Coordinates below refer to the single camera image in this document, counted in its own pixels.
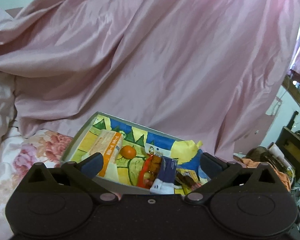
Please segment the yellow orange cracker packet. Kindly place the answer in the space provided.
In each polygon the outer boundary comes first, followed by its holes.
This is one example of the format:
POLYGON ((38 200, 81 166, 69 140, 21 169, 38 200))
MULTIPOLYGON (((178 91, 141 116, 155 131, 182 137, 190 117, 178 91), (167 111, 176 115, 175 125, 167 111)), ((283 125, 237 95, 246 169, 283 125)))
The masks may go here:
POLYGON ((123 137, 120 132, 103 129, 89 151, 81 157, 81 160, 87 159, 95 153, 102 154, 103 166, 97 175, 119 182, 116 160, 122 148, 122 141, 123 137))

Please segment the small orange tangerine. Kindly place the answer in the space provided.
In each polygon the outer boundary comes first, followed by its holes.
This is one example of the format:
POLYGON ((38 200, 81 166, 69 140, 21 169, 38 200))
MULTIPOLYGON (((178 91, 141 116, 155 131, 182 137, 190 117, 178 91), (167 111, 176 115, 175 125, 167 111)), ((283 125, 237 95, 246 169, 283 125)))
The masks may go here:
POLYGON ((136 157, 136 149, 133 146, 126 145, 121 148, 120 154, 126 159, 133 159, 136 157))

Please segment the blue white snack packet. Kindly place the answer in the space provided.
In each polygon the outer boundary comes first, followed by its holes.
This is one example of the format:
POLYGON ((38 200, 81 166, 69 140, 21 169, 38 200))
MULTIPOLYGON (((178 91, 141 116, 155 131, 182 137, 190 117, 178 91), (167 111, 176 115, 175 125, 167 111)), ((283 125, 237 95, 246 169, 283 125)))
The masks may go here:
POLYGON ((163 156, 159 173, 149 189, 150 193, 174 194, 174 181, 177 166, 177 160, 163 156))

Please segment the red snack packet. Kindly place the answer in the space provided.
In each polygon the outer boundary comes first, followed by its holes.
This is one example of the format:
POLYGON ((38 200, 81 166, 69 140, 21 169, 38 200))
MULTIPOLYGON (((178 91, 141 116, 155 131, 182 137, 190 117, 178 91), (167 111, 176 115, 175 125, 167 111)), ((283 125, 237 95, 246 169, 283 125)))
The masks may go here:
POLYGON ((162 157, 156 154, 150 155, 139 172, 137 187, 150 189, 159 174, 161 163, 162 157))

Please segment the brown bag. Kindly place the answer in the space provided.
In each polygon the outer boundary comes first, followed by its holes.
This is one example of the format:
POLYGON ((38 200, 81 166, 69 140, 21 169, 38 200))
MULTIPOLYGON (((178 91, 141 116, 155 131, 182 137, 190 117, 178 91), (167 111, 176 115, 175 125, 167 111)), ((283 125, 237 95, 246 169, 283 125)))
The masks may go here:
POLYGON ((255 162, 269 162, 271 158, 270 152, 263 146, 251 149, 245 156, 255 162))

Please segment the white paper roll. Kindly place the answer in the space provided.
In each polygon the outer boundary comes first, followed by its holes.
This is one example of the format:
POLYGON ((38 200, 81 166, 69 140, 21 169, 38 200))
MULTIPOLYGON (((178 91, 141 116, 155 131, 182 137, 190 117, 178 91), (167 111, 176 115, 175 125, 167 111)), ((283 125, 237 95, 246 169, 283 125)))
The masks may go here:
POLYGON ((291 164, 285 159, 285 155, 279 149, 279 147, 274 143, 271 142, 268 146, 267 150, 270 154, 272 154, 285 168, 292 169, 291 164))

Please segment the floral bedsheet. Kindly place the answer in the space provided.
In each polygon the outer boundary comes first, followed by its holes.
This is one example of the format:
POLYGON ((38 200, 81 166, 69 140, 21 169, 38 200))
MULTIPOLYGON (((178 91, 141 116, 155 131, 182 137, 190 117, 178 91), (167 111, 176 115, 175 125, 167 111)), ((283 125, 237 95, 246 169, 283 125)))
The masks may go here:
POLYGON ((41 129, 24 138, 16 127, 9 128, 0 144, 0 239, 10 239, 13 233, 5 217, 5 206, 14 189, 34 163, 58 167, 60 158, 72 138, 41 129))

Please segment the dark wooden cabinet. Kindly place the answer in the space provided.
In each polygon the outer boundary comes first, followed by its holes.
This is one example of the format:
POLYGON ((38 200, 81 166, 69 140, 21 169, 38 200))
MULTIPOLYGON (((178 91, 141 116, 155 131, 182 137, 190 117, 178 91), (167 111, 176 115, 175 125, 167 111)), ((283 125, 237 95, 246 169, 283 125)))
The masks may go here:
POLYGON ((300 130, 292 131, 294 120, 298 115, 295 111, 287 126, 283 126, 281 133, 275 142, 285 159, 292 166, 296 180, 300 179, 300 130))

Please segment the pink satin curtain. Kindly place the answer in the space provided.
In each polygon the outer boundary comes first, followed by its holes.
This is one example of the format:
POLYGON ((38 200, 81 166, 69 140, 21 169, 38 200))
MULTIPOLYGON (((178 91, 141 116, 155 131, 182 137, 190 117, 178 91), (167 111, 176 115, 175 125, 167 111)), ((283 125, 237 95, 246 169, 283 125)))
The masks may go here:
POLYGON ((33 0, 13 19, 0 72, 23 136, 102 111, 227 157, 281 86, 300 0, 33 0))

